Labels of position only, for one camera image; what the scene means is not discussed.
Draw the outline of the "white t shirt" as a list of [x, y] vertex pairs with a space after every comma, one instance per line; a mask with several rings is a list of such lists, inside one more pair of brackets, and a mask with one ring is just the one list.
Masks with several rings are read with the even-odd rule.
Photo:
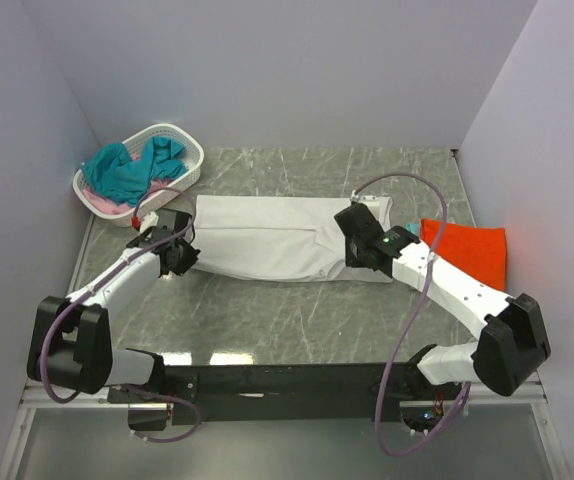
[[347, 198], [197, 197], [195, 268], [240, 280], [389, 283], [383, 273], [345, 262], [334, 216]]

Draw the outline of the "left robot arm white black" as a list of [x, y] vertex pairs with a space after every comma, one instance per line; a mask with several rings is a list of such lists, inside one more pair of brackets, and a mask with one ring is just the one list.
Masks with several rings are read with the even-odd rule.
[[115, 349], [110, 320], [160, 277], [181, 276], [197, 262], [193, 216], [163, 209], [155, 224], [126, 244], [99, 277], [64, 298], [44, 298], [36, 312], [27, 376], [41, 382], [59, 403], [55, 386], [76, 394], [131, 385], [143, 401], [160, 399], [167, 388], [163, 357], [136, 349]]

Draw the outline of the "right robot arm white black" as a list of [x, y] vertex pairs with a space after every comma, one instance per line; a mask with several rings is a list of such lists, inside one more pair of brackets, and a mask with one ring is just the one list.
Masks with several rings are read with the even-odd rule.
[[405, 377], [414, 397], [427, 399], [449, 382], [478, 382], [510, 396], [549, 358], [541, 309], [531, 296], [514, 298], [484, 285], [403, 227], [384, 230], [362, 203], [351, 203], [334, 220], [345, 237], [348, 267], [366, 267], [426, 292], [475, 339], [423, 353]]

